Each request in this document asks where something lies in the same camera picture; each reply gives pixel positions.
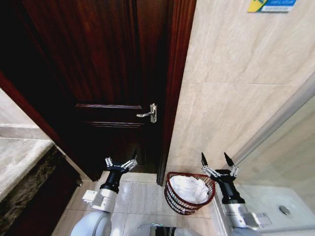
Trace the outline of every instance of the door handle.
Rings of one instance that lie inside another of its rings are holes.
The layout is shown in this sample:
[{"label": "door handle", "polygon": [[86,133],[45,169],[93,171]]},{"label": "door handle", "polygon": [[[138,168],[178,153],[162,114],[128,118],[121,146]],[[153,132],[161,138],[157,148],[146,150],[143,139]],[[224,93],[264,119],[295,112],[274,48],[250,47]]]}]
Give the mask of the door handle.
[{"label": "door handle", "polygon": [[144,114],[137,114],[137,117],[147,117],[150,116],[151,117],[151,122],[155,123],[157,121],[157,105],[152,103],[150,105],[150,112],[144,113]]}]

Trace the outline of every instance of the white towel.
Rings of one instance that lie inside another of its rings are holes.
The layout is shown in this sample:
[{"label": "white towel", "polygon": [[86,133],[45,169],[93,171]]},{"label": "white towel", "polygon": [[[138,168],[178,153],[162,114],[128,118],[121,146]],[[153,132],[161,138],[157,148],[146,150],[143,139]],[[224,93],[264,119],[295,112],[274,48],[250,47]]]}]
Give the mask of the white towel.
[{"label": "white towel", "polygon": [[175,193],[187,202],[200,204],[208,200],[208,187],[201,179],[173,176],[170,183]]}]

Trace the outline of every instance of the laundry basket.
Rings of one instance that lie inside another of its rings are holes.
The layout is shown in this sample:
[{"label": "laundry basket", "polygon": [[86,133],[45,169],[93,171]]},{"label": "laundry basket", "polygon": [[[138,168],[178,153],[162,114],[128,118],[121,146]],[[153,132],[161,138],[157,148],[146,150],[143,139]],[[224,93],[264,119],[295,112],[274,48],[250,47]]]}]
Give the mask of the laundry basket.
[{"label": "laundry basket", "polygon": [[[189,203],[185,201],[184,199],[180,198],[174,191],[174,189],[171,186],[170,179],[173,176],[192,176],[196,179],[201,179],[206,183],[206,186],[209,189],[209,194],[208,194],[208,200],[204,203],[201,204],[194,204],[194,203]],[[164,190],[164,195],[167,203],[169,206],[178,214],[181,215],[191,215],[198,211],[202,206],[207,205],[212,198],[214,197],[216,192],[216,187],[215,183],[210,177],[206,175],[198,175],[198,174],[190,174],[190,173],[179,173],[179,172],[169,172],[167,174],[167,183],[165,186]]]}]

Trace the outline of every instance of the sticker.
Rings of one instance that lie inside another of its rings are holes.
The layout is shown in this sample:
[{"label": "sticker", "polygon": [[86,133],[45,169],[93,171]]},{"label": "sticker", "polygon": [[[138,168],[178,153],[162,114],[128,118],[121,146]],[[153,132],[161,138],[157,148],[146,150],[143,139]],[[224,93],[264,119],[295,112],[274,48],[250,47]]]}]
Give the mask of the sticker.
[{"label": "sticker", "polygon": [[248,12],[289,12],[296,0],[252,0]]}]

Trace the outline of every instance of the drain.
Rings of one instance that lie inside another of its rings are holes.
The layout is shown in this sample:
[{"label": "drain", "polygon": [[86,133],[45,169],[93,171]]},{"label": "drain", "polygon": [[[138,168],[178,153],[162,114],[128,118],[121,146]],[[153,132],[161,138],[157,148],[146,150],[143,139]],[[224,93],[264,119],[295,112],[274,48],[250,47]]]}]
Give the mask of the drain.
[{"label": "drain", "polygon": [[286,208],[285,206],[279,206],[279,210],[285,215],[291,214],[290,210],[288,208]]}]

